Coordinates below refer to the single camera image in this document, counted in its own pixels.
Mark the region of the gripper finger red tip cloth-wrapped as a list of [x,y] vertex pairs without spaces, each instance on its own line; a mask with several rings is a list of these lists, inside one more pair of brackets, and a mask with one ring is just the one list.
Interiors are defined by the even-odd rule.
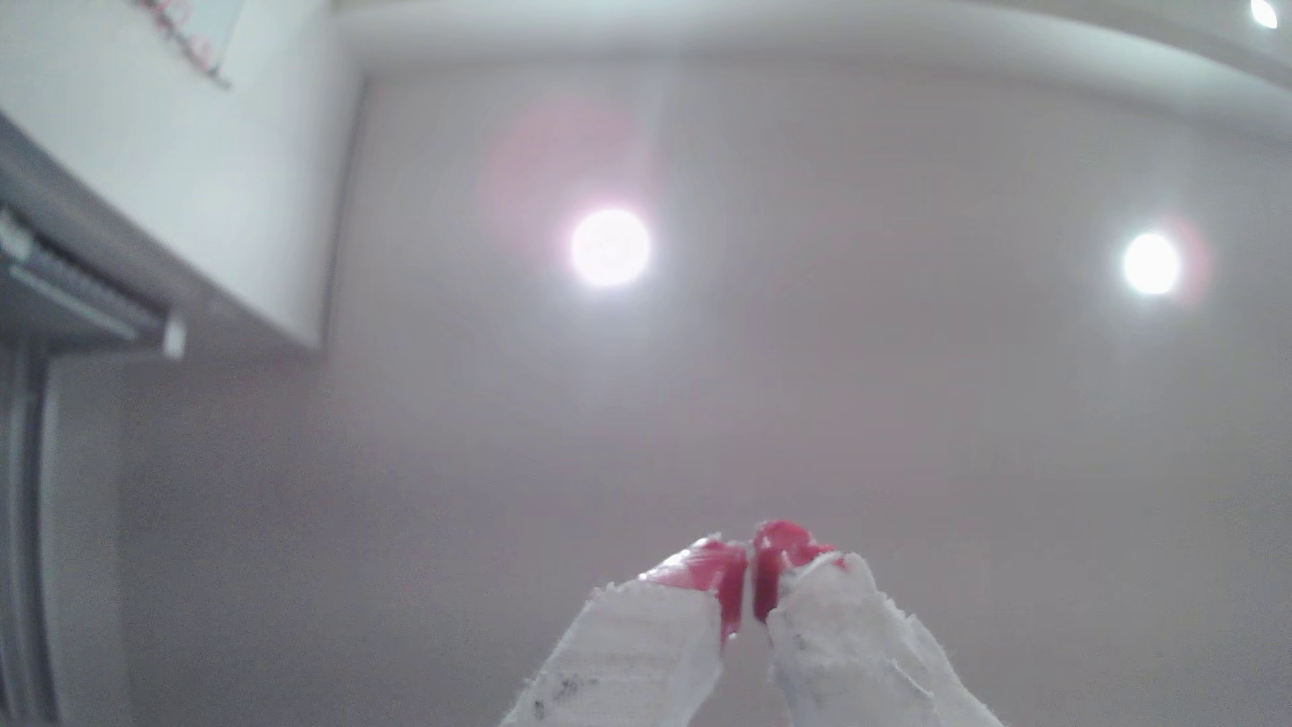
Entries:
[[597,588],[503,726],[689,726],[740,628],[748,548],[699,538]]
[[792,726],[1001,726],[863,557],[792,520],[755,532],[753,613]]

